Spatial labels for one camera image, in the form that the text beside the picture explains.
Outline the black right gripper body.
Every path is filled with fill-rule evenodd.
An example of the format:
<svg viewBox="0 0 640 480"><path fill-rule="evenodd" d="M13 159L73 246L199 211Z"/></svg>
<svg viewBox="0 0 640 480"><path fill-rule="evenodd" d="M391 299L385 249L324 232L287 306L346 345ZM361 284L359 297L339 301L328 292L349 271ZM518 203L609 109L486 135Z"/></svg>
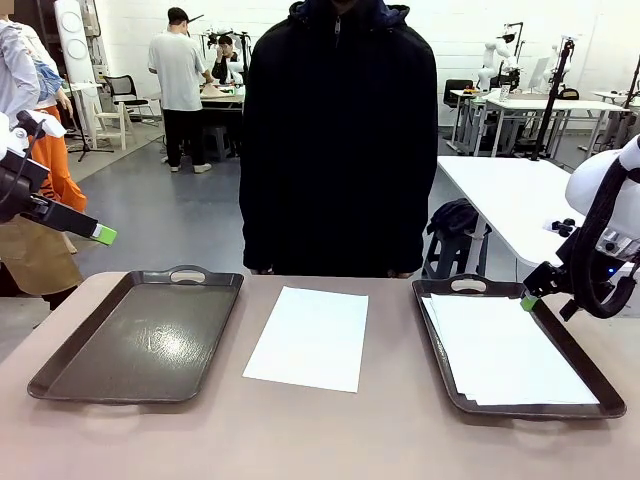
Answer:
<svg viewBox="0 0 640 480"><path fill-rule="evenodd" d="M562 261L560 267L563 291L571 295L575 294L575 287L571 280L571 267L585 262L583 257L573 258L573 251L577 242L577 234L571 234L562 246L556 251L556 255ZM591 285L599 300L605 300L614 290L615 286L611 281L613 275L618 271L618 261L598 250L592 252L590 264Z"/></svg>

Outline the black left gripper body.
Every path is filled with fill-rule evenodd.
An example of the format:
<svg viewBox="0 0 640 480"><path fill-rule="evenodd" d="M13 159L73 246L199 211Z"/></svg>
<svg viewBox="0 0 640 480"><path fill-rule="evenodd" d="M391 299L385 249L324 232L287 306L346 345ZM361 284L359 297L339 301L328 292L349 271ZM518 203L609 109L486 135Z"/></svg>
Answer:
<svg viewBox="0 0 640 480"><path fill-rule="evenodd" d="M1 223L21 215L40 220L49 201L39 195L49 170L43 165L8 151L1 160Z"/></svg>

